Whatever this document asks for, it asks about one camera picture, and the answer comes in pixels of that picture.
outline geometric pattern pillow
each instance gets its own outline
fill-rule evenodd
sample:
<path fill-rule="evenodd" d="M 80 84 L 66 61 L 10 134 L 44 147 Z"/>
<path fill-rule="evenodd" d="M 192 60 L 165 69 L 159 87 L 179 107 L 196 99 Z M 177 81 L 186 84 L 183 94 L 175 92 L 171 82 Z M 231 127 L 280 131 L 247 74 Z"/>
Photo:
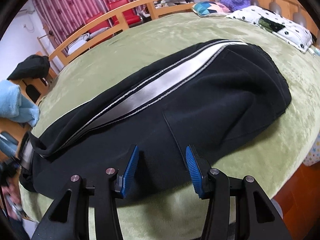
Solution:
<path fill-rule="evenodd" d="M 262 24 L 261 22 L 261 20 L 263 20 L 263 22 L 266 23 L 265 19 L 267 19 L 269 23 L 273 22 L 271 25 L 268 24 L 269 27 L 282 26 L 282 28 L 270 31 L 271 33 L 281 38 L 286 43 L 296 47 L 303 53 L 306 53 L 308 48 L 312 45 L 311 33 L 305 27 L 259 6 L 251 5 L 237 10 L 232 14 L 229 14 L 227 18 L 244 21 L 270 31 L 270 28 L 266 28 L 265 24 Z"/>
<path fill-rule="evenodd" d="M 225 16 L 230 10 L 219 2 L 199 2 L 192 6 L 192 10 L 200 17 Z"/>

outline metal screw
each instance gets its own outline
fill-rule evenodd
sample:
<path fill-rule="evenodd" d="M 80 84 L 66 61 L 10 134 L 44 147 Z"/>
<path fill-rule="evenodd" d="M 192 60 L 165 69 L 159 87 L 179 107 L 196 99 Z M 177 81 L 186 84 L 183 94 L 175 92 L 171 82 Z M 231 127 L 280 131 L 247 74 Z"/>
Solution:
<path fill-rule="evenodd" d="M 71 181 L 75 182 L 75 181 L 79 180 L 79 178 L 80 178 L 79 175 L 73 175 L 71 177 Z"/>
<path fill-rule="evenodd" d="M 214 175 L 217 175 L 217 174 L 219 174 L 219 170 L 218 169 L 216 169 L 216 168 L 212 168 L 212 169 L 210 169 L 210 173 L 212 173 L 212 174 L 214 174 Z"/>
<path fill-rule="evenodd" d="M 116 172 L 116 170 L 114 168 L 107 168 L 106 169 L 106 174 L 114 174 Z"/>
<path fill-rule="evenodd" d="M 246 176 L 245 177 L 245 180 L 247 181 L 247 182 L 254 182 L 254 178 L 252 177 L 252 176 Z"/>

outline white patterned pillow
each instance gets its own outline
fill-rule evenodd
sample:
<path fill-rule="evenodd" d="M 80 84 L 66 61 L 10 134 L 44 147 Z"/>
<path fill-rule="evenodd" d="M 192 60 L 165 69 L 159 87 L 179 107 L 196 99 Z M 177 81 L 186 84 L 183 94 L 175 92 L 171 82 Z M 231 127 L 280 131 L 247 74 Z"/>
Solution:
<path fill-rule="evenodd" d="M 226 18 L 245 21 L 264 29 L 267 28 L 261 24 L 261 20 L 267 19 L 278 27 L 282 26 L 279 29 L 274 29 L 272 33 L 293 45 L 298 50 L 305 53 L 312 45 L 311 33 L 305 27 L 259 6 L 252 5 L 241 10 L 237 10 L 226 16 Z"/>

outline red chair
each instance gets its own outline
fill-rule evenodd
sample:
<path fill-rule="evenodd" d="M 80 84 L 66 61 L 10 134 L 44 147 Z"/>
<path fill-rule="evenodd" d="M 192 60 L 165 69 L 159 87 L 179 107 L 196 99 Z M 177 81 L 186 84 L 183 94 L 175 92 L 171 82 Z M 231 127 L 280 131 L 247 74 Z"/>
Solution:
<path fill-rule="evenodd" d="M 109 10 L 111 11 L 111 10 L 116 9 L 116 8 L 118 8 L 120 6 L 123 6 L 123 5 L 127 4 L 127 3 L 129 3 L 128 0 L 118 0 L 118 1 L 115 1 L 115 2 L 108 3 L 108 7 L 109 7 Z M 137 24 L 137 23 L 142 23 L 142 18 L 140 16 L 136 15 L 134 13 L 133 9 L 129 9 L 129 10 L 124 11 L 122 13 L 123 13 L 124 18 L 127 21 L 127 24 L 129 26 L 133 25 L 133 24 Z M 114 25 L 119 24 L 119 21 L 118 21 L 116 16 L 112 17 L 112 21 L 113 21 Z"/>
<path fill-rule="evenodd" d="M 96 14 L 95 16 L 92 16 L 91 18 L 89 18 L 89 19 L 87 19 L 85 21 L 85 24 L 88 24 L 88 23 L 92 22 L 93 20 L 97 19 L 98 17 L 100 17 L 102 15 L 103 15 L 103 13 L 100 12 L 100 13 Z M 105 20 L 105 21 L 97 24 L 95 27 L 92 27 L 88 32 L 91 34 L 91 33 L 94 33 L 96 31 L 98 31 L 98 30 L 100 30 L 102 28 L 106 28 L 106 27 L 111 28 L 110 23 L 108 22 L 108 20 Z M 106 41 L 106 40 L 108 40 L 108 39 L 110 39 L 112 37 L 113 37 L 113 35 L 110 35 L 110 36 L 104 38 L 103 40 L 99 41 L 94 46 L 96 46 L 96 45 L 100 44 L 101 42 Z"/>

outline person's hand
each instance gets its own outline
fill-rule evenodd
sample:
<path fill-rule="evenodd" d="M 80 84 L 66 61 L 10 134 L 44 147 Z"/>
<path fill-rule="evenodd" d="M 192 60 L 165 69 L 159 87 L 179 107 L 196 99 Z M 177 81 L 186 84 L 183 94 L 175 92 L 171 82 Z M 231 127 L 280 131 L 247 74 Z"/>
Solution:
<path fill-rule="evenodd" d="M 7 182 L 9 184 L 9 187 L 3 187 L 3 186 L 1 187 L 3 195 L 4 195 L 5 205 L 8 210 L 8 215 L 13 219 L 18 220 L 17 215 L 13 212 L 11 206 L 7 202 L 6 196 L 10 195 L 10 199 L 13 203 L 21 205 L 21 198 L 20 198 L 19 190 L 18 190 L 17 186 L 14 184 L 12 178 L 7 179 Z"/>

